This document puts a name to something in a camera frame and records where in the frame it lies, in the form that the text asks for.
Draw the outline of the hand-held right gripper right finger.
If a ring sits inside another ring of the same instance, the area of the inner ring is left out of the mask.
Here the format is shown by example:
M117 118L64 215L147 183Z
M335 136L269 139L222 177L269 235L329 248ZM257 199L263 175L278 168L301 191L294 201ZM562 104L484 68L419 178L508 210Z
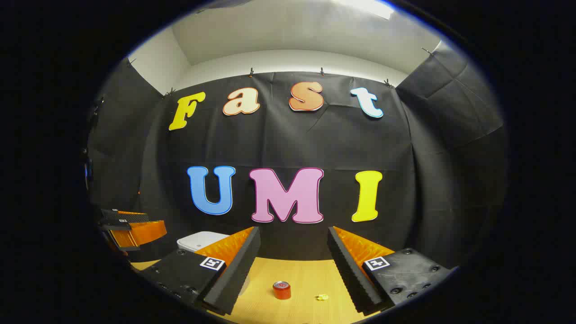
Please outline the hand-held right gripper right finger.
M356 311L386 311L439 285L453 269L416 249L397 252L330 226L328 247Z

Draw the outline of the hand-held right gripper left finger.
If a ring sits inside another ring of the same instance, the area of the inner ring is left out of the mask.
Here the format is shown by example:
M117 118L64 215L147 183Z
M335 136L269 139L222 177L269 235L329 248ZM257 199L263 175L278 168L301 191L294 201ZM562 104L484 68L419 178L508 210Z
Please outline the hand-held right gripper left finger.
M152 262L138 274L166 297L198 311L232 313L261 247L258 226L173 230L132 252Z

